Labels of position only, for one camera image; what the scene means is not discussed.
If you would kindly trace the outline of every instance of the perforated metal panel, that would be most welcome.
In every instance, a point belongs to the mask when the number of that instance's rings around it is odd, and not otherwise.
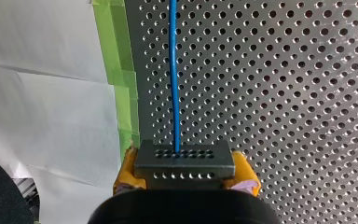
[[[127,0],[141,137],[172,141],[168,0]],[[358,223],[358,1],[178,1],[184,144],[227,139],[282,223]]]

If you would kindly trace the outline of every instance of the green tape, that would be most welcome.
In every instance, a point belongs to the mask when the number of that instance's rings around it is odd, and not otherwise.
[[[123,6],[124,7],[124,0],[94,0],[92,1],[92,4],[94,6]]]
[[[107,81],[115,86],[121,159],[133,143],[139,146],[138,92],[124,0],[94,0]]]

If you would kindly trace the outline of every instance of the perforated metal block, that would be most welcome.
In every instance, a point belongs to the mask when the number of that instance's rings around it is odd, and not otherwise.
[[[179,153],[172,145],[144,140],[135,161],[135,177],[148,189],[221,189],[234,176],[234,161],[227,141],[214,145],[185,145]]]
[[[168,0],[127,0],[143,139],[172,141]],[[227,139],[282,223],[358,223],[358,1],[179,0],[184,144]]]

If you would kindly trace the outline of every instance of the blue cable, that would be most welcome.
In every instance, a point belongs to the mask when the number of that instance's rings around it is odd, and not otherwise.
[[[173,110],[173,145],[175,153],[180,149],[179,96],[176,70],[176,0],[170,0],[170,74]]]

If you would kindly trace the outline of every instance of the gray metal plate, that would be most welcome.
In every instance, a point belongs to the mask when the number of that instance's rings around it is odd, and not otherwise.
[[[172,141],[168,0],[127,0],[142,139]],[[358,1],[178,1],[184,144],[227,139],[282,223],[358,223]]]

